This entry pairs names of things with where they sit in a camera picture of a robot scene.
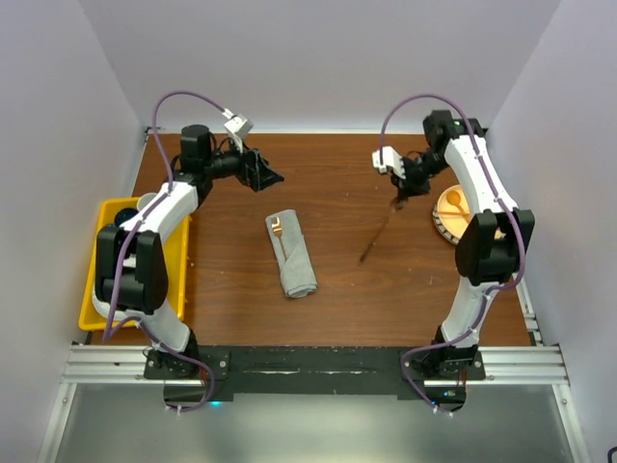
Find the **copper metal spoon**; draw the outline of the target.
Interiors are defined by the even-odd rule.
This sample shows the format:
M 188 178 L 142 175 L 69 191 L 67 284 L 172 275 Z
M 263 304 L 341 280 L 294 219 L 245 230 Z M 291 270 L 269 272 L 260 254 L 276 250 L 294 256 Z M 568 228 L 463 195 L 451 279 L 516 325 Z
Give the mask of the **copper metal spoon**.
M 399 196 L 395 196 L 389 202 L 389 207 L 387 209 L 387 214 L 386 214 L 384 220 L 382 221 L 381 225 L 377 229 L 377 231 L 373 233 L 372 237 L 369 239 L 367 245 L 365 246 L 364 250 L 362 251 L 362 254 L 361 254 L 360 258 L 359 258 L 359 265 L 362 265 L 365 262 L 365 260 L 369 256 L 370 252 L 372 251 L 372 249 L 376 245 L 379 237 L 383 234 L 386 226 L 390 222 L 390 219 L 393 217 L 393 215 L 397 211 L 401 210 L 404 207 L 405 202 L 406 202 L 406 199 L 404 199 L 402 197 L 399 197 Z

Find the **copper metal fork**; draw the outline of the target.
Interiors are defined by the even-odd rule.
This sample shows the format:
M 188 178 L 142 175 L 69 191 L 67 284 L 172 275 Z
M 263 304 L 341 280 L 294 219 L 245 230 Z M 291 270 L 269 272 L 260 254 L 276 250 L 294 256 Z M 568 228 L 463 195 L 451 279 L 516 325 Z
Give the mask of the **copper metal fork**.
M 283 259 L 288 260 L 288 253 L 285 250 L 284 242 L 283 242 L 283 230 L 282 230 L 282 221 L 279 216 L 274 216 L 270 219 L 270 228 L 273 235 L 278 239 L 279 245 L 281 247 L 281 251 L 283 254 Z

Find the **grey cloth napkin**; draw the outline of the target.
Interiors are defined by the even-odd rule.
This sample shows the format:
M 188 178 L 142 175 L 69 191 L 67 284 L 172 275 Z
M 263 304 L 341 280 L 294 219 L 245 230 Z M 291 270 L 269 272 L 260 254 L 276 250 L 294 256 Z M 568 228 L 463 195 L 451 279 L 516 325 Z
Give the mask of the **grey cloth napkin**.
M 278 239 L 270 228 L 270 219 L 274 216 L 279 216 L 282 221 L 282 238 L 288 253 L 288 260 L 283 259 Z M 296 210 L 286 209 L 275 212 L 267 216 L 264 222 L 280 270 L 285 296 L 297 299 L 313 294 L 317 290 L 317 279 Z

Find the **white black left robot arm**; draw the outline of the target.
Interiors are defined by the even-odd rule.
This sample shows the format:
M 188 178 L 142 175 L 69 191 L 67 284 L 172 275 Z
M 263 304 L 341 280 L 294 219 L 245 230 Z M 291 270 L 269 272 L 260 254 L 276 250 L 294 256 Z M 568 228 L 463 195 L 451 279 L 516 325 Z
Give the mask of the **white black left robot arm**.
M 168 178 L 137 214 L 107 225 L 96 236 L 93 304 L 105 318 L 109 340 L 134 322 L 151 341 L 154 361 L 178 378 L 203 376 L 194 332 L 169 301 L 170 280 L 164 245 L 180 223 L 195 212 L 219 178 L 236 177 L 253 191 L 283 180 L 245 139 L 252 124 L 234 117 L 225 125 L 229 145 L 216 142 L 205 125 L 182 128 L 180 152 L 167 158 Z

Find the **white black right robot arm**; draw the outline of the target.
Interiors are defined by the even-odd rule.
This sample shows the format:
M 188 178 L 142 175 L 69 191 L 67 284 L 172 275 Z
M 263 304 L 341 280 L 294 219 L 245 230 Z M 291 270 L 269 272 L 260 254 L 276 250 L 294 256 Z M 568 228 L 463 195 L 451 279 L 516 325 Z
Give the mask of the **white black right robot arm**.
M 415 159 L 392 156 L 391 181 L 397 188 L 392 204 L 399 207 L 427 193 L 431 178 L 451 168 L 466 197 L 469 222 L 455 247 L 460 282 L 450 312 L 433 343 L 405 353 L 401 367 L 409 378 L 449 379 L 473 364 L 493 297 L 513 286 L 512 277 L 522 275 L 535 218 L 505 191 L 478 121 L 435 110 L 424 119 L 423 129 L 425 152 Z

